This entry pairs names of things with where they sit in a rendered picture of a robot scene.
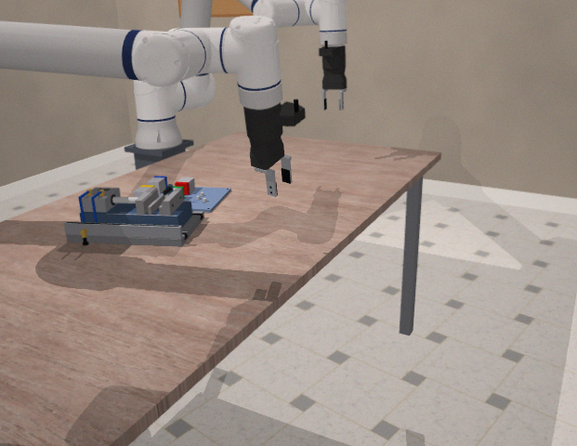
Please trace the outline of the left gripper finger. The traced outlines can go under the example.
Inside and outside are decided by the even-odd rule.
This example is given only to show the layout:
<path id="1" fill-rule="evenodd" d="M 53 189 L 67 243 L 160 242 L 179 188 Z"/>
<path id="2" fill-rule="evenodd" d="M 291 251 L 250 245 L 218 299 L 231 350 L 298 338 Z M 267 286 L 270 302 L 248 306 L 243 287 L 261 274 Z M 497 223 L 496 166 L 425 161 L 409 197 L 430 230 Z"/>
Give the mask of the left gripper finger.
<path id="1" fill-rule="evenodd" d="M 346 91 L 347 91 L 346 88 L 339 90 L 339 92 L 340 92 L 340 100 L 339 100 L 340 111 L 344 110 L 344 93 L 343 92 L 346 92 Z"/>
<path id="2" fill-rule="evenodd" d="M 328 91 L 328 89 L 322 89 L 321 93 L 322 93 L 322 109 L 326 110 L 327 109 L 327 104 L 326 104 L 326 91 Z"/>

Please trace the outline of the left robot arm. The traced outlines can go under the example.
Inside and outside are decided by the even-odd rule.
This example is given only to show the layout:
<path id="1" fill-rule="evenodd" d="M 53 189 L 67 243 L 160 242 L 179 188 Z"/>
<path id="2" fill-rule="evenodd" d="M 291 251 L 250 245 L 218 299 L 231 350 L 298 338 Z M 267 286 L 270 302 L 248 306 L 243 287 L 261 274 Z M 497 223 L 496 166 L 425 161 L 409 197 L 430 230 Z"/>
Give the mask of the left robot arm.
<path id="1" fill-rule="evenodd" d="M 320 25 L 320 33 L 347 31 L 347 0 L 238 0 L 276 28 Z M 258 1 L 258 2 L 257 2 Z M 182 0 L 180 28 L 210 28 L 213 0 Z M 210 76 L 210 79 L 209 79 Z M 175 112 L 200 108 L 214 98 L 216 82 L 203 73 L 170 86 L 134 80 L 138 118 L 136 147 L 158 150 L 182 143 Z"/>

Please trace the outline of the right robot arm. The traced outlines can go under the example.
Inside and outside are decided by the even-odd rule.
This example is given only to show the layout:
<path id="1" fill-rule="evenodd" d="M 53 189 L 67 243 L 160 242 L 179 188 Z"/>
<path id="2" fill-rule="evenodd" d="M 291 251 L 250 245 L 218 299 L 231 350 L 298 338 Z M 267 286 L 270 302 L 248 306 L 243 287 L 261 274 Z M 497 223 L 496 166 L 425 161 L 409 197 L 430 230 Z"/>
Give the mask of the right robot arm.
<path id="1" fill-rule="evenodd" d="M 282 82 L 276 23 L 263 16 L 235 18 L 229 28 L 168 32 L 0 21 L 0 69 L 154 86 L 203 73 L 235 73 L 246 92 L 270 91 Z"/>

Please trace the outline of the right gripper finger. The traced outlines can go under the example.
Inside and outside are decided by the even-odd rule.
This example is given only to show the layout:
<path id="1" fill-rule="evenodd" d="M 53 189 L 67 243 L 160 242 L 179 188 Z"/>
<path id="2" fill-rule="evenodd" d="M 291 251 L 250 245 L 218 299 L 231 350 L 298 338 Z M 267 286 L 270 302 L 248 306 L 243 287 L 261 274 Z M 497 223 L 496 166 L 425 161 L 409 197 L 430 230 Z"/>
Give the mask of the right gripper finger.
<path id="1" fill-rule="evenodd" d="M 282 162 L 282 182 L 292 183 L 292 171 L 291 171 L 291 160 L 292 157 L 285 155 L 281 158 Z"/>
<path id="2" fill-rule="evenodd" d="M 254 169 L 257 172 L 266 174 L 268 195 L 277 197 L 278 192 L 277 192 L 277 183 L 276 183 L 276 179 L 275 179 L 275 170 L 272 170 L 272 169 L 263 170 L 263 169 L 259 169 L 256 167 L 254 167 Z"/>

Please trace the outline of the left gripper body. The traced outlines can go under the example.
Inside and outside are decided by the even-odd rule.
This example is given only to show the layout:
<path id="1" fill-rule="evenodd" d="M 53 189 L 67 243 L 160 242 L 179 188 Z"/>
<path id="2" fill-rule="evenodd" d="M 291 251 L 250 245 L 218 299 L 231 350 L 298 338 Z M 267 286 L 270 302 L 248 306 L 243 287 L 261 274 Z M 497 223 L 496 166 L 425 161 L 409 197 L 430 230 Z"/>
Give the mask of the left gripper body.
<path id="1" fill-rule="evenodd" d="M 322 89 L 347 88 L 347 78 L 345 76 L 346 46 L 344 46 L 347 42 L 347 32 L 320 33 L 320 45 L 323 47 L 319 48 L 319 56 L 322 57 L 324 73 Z"/>

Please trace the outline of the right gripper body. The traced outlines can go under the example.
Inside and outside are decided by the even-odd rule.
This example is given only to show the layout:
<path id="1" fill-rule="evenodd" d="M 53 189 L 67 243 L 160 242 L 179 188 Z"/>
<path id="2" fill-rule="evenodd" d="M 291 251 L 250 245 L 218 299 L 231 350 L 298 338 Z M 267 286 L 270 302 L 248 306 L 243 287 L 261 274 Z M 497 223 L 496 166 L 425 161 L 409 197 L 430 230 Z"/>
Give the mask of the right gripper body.
<path id="1" fill-rule="evenodd" d="M 305 119 L 305 108 L 298 105 L 298 99 L 294 99 L 294 103 L 288 101 L 280 103 L 282 83 L 264 92 L 246 92 L 239 87 L 238 89 L 240 103 L 244 109 L 247 136 L 251 144 L 251 166 L 268 170 L 284 156 L 282 127 L 296 126 Z"/>

